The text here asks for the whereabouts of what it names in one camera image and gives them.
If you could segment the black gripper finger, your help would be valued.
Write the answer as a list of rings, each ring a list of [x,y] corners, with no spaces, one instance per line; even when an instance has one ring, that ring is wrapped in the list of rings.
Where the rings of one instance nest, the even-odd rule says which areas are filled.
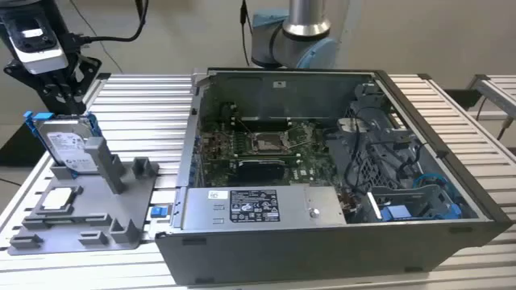
[[[32,74],[19,60],[12,59],[4,66],[4,73],[31,87],[47,109],[53,113],[71,113],[71,86],[60,70]]]
[[[89,89],[89,86],[96,78],[99,69],[101,67],[101,61],[93,57],[87,57],[77,54],[75,57],[75,68],[71,71],[68,78],[68,85],[71,88],[71,112],[84,113],[85,104],[83,103],[83,97]]]

